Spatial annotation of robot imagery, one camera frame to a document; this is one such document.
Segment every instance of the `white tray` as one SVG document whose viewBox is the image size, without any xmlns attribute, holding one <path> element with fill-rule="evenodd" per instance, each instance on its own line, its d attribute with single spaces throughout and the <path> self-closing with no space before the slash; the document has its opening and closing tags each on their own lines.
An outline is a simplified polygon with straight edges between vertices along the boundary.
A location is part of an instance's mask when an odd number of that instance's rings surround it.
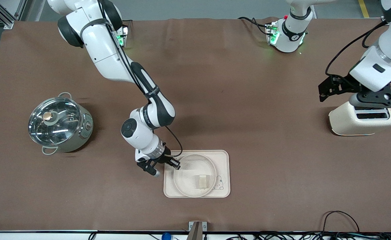
<svg viewBox="0 0 391 240">
<path fill-rule="evenodd" d="M 178 154 L 179 151 L 172 151 L 172 155 Z M 224 150 L 184 150 L 182 154 L 177 157 L 177 160 L 180 160 L 186 155 L 191 154 L 200 154 L 209 158 L 217 169 L 217 182 L 213 190 L 202 196 L 202 198 L 216 197 L 224 198 L 230 194 L 231 185 L 230 185 L 230 162 L 228 153 Z M 166 197 L 169 198 L 189 198 L 182 193 L 174 185 L 173 181 L 173 170 L 172 166 L 168 164 L 164 165 L 164 187 L 163 192 Z"/>
</svg>

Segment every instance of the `black circular joint cap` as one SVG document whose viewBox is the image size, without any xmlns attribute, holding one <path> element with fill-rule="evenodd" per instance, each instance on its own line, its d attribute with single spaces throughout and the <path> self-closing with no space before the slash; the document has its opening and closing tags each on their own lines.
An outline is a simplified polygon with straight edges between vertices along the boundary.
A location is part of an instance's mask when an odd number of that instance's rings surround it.
<svg viewBox="0 0 391 240">
<path fill-rule="evenodd" d="M 127 119 L 121 126 L 121 134 L 125 138 L 130 138 L 131 136 L 133 136 L 136 126 L 137 126 L 137 122 L 135 119 L 133 118 Z"/>
</svg>

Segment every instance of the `gray floor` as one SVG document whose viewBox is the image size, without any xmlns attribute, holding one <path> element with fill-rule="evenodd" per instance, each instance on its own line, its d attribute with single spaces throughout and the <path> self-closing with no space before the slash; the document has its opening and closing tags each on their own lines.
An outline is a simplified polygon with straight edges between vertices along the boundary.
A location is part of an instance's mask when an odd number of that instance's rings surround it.
<svg viewBox="0 0 391 240">
<path fill-rule="evenodd" d="M 46 0 L 30 0 L 25 20 L 57 21 L 61 15 L 50 9 Z M 379 0 L 364 0 L 369 17 L 382 15 Z M 238 17 L 283 17 L 289 13 L 284 0 L 112 0 L 124 19 L 165 20 L 170 18 L 235 19 Z M 317 18 L 363 18 L 358 0 L 337 0 L 334 3 L 315 6 Z"/>
</svg>

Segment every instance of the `blue object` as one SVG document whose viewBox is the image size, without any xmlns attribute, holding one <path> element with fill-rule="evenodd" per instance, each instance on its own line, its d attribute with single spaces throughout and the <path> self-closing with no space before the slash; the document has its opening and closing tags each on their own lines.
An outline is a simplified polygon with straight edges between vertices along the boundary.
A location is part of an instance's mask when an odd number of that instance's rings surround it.
<svg viewBox="0 0 391 240">
<path fill-rule="evenodd" d="M 170 233 L 165 232 L 165 233 L 161 236 L 161 240 L 171 240 L 171 235 L 170 235 Z"/>
</svg>

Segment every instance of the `pot lid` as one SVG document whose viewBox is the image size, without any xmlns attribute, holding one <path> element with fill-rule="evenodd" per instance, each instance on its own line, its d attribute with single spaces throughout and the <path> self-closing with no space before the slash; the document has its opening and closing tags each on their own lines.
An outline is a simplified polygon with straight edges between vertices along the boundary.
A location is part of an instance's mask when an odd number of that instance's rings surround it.
<svg viewBox="0 0 391 240">
<path fill-rule="evenodd" d="M 80 126 L 81 111 L 66 97 L 42 102 L 29 117 L 28 132 L 34 142 L 54 146 L 71 138 Z"/>
</svg>

